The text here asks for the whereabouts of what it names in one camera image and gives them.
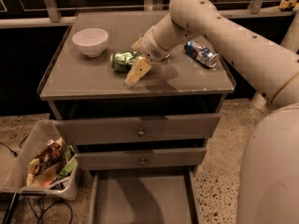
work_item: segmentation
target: speckled floor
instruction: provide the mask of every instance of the speckled floor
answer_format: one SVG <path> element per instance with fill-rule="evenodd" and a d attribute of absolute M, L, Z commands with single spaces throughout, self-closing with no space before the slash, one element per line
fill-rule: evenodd
<path fill-rule="evenodd" d="M 256 124 L 274 109 L 268 105 L 263 111 L 258 110 L 248 99 L 224 102 L 220 123 L 208 141 L 206 157 L 194 175 L 202 224 L 235 224 L 238 177 L 244 147 Z M 21 150 L 19 142 L 38 120 L 48 117 L 48 114 L 1 117 L 0 142 L 14 150 Z M 0 146 L 0 186 L 14 159 L 6 148 Z M 72 223 L 87 223 L 92 183 L 89 173 L 83 173 L 78 197 L 68 202 L 73 210 Z M 47 199 L 45 207 L 53 202 L 55 200 Z M 1 221 L 6 208 L 7 203 L 0 203 Z M 44 216 L 45 223 L 69 223 L 69 218 L 69 210 L 62 205 L 51 208 Z M 11 223 L 36 223 L 36 217 L 25 198 L 19 200 Z"/>

